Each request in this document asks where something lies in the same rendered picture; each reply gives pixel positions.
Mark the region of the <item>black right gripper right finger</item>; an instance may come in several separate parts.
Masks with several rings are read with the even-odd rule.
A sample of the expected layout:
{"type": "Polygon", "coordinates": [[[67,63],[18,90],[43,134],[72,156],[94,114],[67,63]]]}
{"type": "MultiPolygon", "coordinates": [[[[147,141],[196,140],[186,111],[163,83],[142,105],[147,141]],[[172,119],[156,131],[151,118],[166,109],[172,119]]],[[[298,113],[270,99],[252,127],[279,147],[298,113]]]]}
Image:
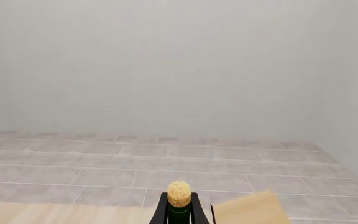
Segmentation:
{"type": "Polygon", "coordinates": [[[195,192],[191,194],[191,224],[209,224],[198,194],[195,192]]]}

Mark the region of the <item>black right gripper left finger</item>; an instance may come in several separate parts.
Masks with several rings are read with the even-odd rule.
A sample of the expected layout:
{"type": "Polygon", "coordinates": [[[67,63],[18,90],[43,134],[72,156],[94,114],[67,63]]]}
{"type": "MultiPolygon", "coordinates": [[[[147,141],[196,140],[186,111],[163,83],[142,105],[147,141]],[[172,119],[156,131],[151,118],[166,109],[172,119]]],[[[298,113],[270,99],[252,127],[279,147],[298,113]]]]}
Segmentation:
{"type": "Polygon", "coordinates": [[[167,193],[163,192],[160,195],[160,199],[158,201],[157,208],[149,221],[149,224],[167,224],[168,220],[168,200],[167,193]]]}

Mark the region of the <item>dark wine bottle with cork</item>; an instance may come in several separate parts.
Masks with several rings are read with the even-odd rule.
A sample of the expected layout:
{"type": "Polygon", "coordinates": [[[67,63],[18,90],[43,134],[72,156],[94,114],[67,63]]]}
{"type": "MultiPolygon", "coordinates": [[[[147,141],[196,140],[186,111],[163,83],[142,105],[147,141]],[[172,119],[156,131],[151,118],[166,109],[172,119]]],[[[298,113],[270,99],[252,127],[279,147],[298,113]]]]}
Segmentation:
{"type": "Polygon", "coordinates": [[[184,180],[176,180],[167,187],[168,224],[190,224],[191,189],[184,180]]]}

